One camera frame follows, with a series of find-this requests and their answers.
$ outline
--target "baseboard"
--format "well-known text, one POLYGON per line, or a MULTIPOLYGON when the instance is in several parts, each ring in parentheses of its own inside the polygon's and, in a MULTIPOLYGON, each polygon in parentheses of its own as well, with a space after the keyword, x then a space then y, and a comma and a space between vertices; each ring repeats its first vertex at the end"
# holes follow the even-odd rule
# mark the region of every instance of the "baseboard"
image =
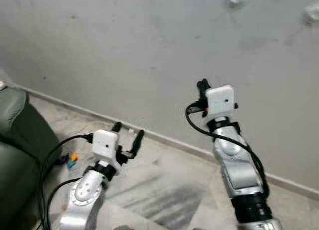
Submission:
MULTIPOLYGON (((99 114, 97 112, 90 111, 86 108, 79 107, 77 105, 65 102, 65 101, 60 100, 58 98, 49 96, 47 94, 32 90, 32 89, 24 87, 24 86, 12 84, 12 83, 10 83, 9 85, 12 87, 15 87, 15 88, 26 90, 27 92, 29 92, 31 95, 33 95, 35 97, 40 97, 40 98, 45 99, 49 102, 52 102, 52 103, 55 103, 57 105, 66 107, 68 109, 83 113, 85 115, 90 115, 90 116, 93 116, 93 117, 101 119, 101 120, 106 120, 108 122, 118 122, 119 121, 123 124, 124 128, 134 129, 134 130, 142 129, 141 127, 132 125, 130 123, 123 122, 119 119, 115 119, 115 118, 112 118, 112 117, 109 117, 106 115, 99 114)), ((163 144, 167 144, 171 147, 178 148, 178 149, 183 150, 187 153, 190 153, 190 154, 193 154, 193 155, 198 156, 200 158, 203 158, 207 161, 218 163, 216 158, 214 157, 214 155, 207 150, 192 146, 192 145, 184 143, 182 141, 172 139, 172 138, 169 138, 167 136, 164 136, 164 135, 161 135, 161 134, 149 131, 149 130, 145 130, 145 136, 147 138, 156 140, 156 141, 161 142, 163 144)), ((285 178, 282 178, 282 177, 279 177, 279 176, 276 176, 273 174, 266 173, 266 175, 267 175, 267 179, 272 184, 275 184, 279 187, 288 189, 288 190, 293 191, 295 193, 298 193, 298 194, 307 196, 311 199, 319 201, 319 191, 316 189, 309 188, 307 186, 298 184, 294 181, 291 181, 291 180, 288 180, 288 179, 285 179, 285 178)))

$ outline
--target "black wire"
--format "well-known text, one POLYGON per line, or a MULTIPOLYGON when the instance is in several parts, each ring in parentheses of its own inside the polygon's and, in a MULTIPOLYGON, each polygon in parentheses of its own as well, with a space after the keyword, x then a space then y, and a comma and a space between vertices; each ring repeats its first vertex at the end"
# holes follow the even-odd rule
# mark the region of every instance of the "black wire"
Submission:
POLYGON ((70 179, 70 180, 67 180, 67 181, 64 181, 63 183, 59 184, 58 186, 56 186, 53 191, 51 192, 50 196, 49 196, 49 199, 48 199, 48 205, 47 205, 47 208, 46 208, 46 225, 47 225, 47 228, 48 230, 51 230, 51 223, 50 223, 50 216, 49 216, 49 212, 50 212, 50 205, 51 205, 51 202, 53 200, 53 197, 55 195, 55 193, 59 190, 59 188, 61 188, 63 185, 66 185, 68 183, 72 183, 72 182, 75 182, 75 181, 78 181, 79 179, 81 178, 76 178, 76 179, 70 179))
POLYGON ((43 229, 50 229, 46 225, 46 204, 45 204, 45 197, 44 197, 44 191, 43 191, 43 182, 44 182, 44 177, 46 174, 46 169, 47 169, 47 164, 52 156, 63 144, 69 142, 70 140, 76 139, 76 138, 84 138, 86 139, 88 137, 88 134, 82 134, 82 135, 75 135, 72 137, 69 137, 62 142, 60 142, 55 148, 53 148, 46 158, 43 161, 42 165, 39 165, 39 172, 40 172, 40 179, 39 179, 39 184, 38 184, 38 210, 39 210, 39 216, 41 220, 41 225, 43 225, 43 229))
POLYGON ((244 145, 244 144, 242 144, 242 143, 240 143, 238 141, 235 141, 234 139, 231 139, 231 138, 228 138, 228 137, 225 137, 225 136, 222 136, 222 135, 218 135, 218 134, 207 132, 207 131, 199 128, 198 126, 196 126, 191 121, 191 119, 189 117, 189 114, 190 114, 189 109, 191 107, 193 107, 193 106, 194 106, 194 103, 190 104, 185 110, 186 120, 190 124, 190 126, 193 127, 195 130, 197 130, 198 132, 200 132, 202 134, 205 134, 205 135, 217 138, 217 139, 223 139, 223 140, 229 141, 229 142, 231 142, 233 144, 238 145, 239 147, 243 148, 244 150, 246 150, 250 154, 250 156, 251 156, 251 158, 252 158, 252 160, 253 160, 253 162, 254 162, 254 164, 256 166, 256 169, 257 169, 257 171, 258 171, 258 173, 259 173, 259 175, 261 177, 261 180, 262 180, 263 189, 264 189, 264 195, 265 195, 266 198, 268 198, 268 196, 269 196, 269 186, 268 186, 268 183, 267 183, 267 180, 266 180, 264 166, 263 166, 262 162, 260 161, 260 159, 258 158, 258 156, 252 151, 250 146, 248 144, 246 146, 246 145, 244 145))
POLYGON ((41 226, 42 226, 42 223, 40 223, 39 226, 35 230, 38 230, 41 226))

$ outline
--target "white wall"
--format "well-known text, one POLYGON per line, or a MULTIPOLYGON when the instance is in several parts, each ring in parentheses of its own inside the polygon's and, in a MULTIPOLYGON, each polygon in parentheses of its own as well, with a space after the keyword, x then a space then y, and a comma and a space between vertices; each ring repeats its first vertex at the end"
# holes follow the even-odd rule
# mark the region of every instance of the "white wall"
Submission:
POLYGON ((319 0, 0 0, 0 67, 23 86, 211 149, 183 109, 196 81, 236 87, 267 171, 319 189, 319 0))
POLYGON ((12 82, 12 79, 9 77, 3 69, 0 68, 0 80, 5 82, 12 82))

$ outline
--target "marble floor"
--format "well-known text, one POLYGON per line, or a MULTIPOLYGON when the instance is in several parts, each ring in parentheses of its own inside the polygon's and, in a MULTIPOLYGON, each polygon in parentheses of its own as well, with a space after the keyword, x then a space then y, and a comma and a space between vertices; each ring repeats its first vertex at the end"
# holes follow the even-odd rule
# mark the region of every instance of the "marble floor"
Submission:
MULTIPOLYGON (((31 103, 48 121, 60 140, 68 136, 110 129, 112 124, 57 106, 40 98, 31 103)), ((134 135, 120 131, 120 144, 130 148, 134 135)), ((45 193, 67 179, 80 177, 94 163, 91 145, 74 140, 63 153, 76 152, 80 158, 69 171, 55 166, 45 182, 45 193)), ((53 229, 65 210, 68 190, 61 188, 53 199, 50 217, 53 229)), ((319 229, 317 201, 270 185, 269 205, 286 230, 319 229)), ((37 226, 36 200, 25 207, 22 218, 37 226)), ((179 149, 145 138, 137 157, 123 167, 109 185, 98 215, 97 230, 112 230, 119 225, 135 230, 235 230, 236 219, 225 192, 219 166, 179 149)))

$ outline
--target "silver robotic arm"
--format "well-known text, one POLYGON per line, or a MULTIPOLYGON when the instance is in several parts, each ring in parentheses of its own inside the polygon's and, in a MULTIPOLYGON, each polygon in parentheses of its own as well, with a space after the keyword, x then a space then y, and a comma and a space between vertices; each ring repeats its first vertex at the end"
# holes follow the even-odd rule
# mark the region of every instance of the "silver robotic arm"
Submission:
POLYGON ((67 209, 58 230, 95 230, 97 215, 103 204, 108 183, 121 171, 121 166, 133 159, 141 145, 144 131, 140 130, 130 151, 118 145, 121 123, 111 131, 98 130, 93 134, 92 151, 97 159, 71 188, 67 209))
POLYGON ((211 88, 207 80, 197 83, 200 98, 186 109, 192 127, 213 137, 214 155, 221 165, 221 174, 238 221, 238 230, 282 230, 281 223, 272 216, 267 205, 269 187, 264 168, 244 138, 237 122, 231 122, 238 105, 234 89, 226 85, 211 88), (189 115, 203 112, 209 132, 190 120, 189 115))

